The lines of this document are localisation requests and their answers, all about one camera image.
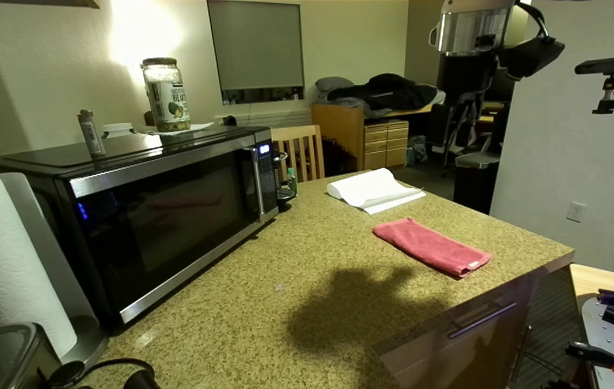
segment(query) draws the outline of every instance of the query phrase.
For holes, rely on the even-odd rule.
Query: red towel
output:
[[[373,232],[415,259],[458,280],[484,267],[492,257],[412,219],[376,224]]]

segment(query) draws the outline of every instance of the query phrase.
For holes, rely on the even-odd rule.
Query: wooden cabinet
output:
[[[543,270],[515,280],[418,329],[380,362],[398,388],[508,388],[525,338],[527,304]]]
[[[407,164],[408,124],[386,121],[365,126],[365,169]]]
[[[314,105],[311,120],[323,139],[335,140],[356,161],[356,172],[407,164],[408,124],[393,115],[368,124],[362,108]]]

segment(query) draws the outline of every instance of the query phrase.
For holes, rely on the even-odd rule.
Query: wooden chair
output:
[[[311,181],[325,178],[325,151],[320,126],[295,126],[295,127],[273,127],[270,139],[278,145],[282,159],[282,181],[285,180],[285,169],[295,167],[299,181]]]

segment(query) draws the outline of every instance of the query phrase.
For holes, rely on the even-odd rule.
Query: kitchen island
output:
[[[373,216],[325,195],[326,183],[300,183],[291,212],[112,338],[104,360],[146,360],[161,388],[396,388],[386,353],[573,255],[435,195]],[[373,235],[398,219],[494,259],[461,282],[436,272]],[[121,388],[132,373],[93,373],[88,384]]]

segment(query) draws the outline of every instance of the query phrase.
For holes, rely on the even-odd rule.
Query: microwave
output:
[[[121,334],[278,216],[270,130],[129,135],[0,156],[24,173],[97,320]]]

